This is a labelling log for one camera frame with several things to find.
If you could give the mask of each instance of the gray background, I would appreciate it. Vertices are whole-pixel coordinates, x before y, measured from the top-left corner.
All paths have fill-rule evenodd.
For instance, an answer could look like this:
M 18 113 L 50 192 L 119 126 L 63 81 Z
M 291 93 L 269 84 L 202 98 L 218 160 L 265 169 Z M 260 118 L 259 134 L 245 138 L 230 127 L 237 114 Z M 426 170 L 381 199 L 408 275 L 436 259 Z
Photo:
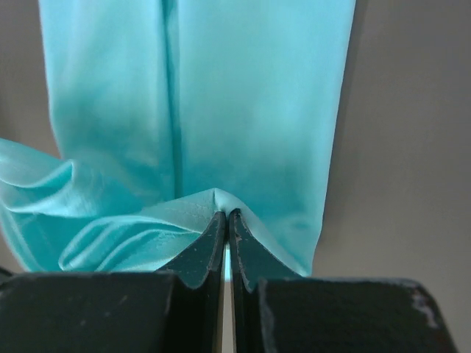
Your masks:
M 408 277 L 471 352 L 471 1 L 358 0 L 317 276 Z M 35 0 L 0 0 L 0 137 L 57 154 Z M 19 270 L 0 243 L 0 265 Z

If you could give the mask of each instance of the satin fabric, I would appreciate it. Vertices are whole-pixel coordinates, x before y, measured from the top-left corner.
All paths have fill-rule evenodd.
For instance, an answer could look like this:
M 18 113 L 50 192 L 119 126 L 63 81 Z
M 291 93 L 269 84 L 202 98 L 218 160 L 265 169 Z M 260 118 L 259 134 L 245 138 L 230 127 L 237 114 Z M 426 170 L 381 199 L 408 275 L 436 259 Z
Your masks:
M 354 5 L 40 0 L 63 160 L 0 140 L 15 256 L 32 271 L 152 271 L 238 207 L 309 275 Z

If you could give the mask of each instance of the white scuff mark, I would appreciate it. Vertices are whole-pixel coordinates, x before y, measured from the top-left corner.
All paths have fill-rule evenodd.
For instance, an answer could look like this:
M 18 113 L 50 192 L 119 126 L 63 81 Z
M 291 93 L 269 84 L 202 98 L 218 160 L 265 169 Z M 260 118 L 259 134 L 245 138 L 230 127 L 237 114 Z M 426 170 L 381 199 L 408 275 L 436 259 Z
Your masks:
M 439 325 L 435 320 L 435 314 L 432 308 L 429 307 L 426 303 L 427 298 L 425 298 L 418 290 L 416 290 L 412 294 L 412 300 L 412 307 L 425 315 L 427 318 L 427 325 L 432 329 L 438 329 Z

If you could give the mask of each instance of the shiny fabric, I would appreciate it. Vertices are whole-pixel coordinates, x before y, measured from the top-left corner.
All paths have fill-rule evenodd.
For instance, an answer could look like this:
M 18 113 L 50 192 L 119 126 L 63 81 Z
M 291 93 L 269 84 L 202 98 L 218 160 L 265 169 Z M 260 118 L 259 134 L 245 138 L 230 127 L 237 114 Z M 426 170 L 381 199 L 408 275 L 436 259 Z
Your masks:
M 309 275 L 354 5 L 40 0 L 64 160 L 0 140 L 15 256 L 31 271 L 152 271 L 239 207 Z

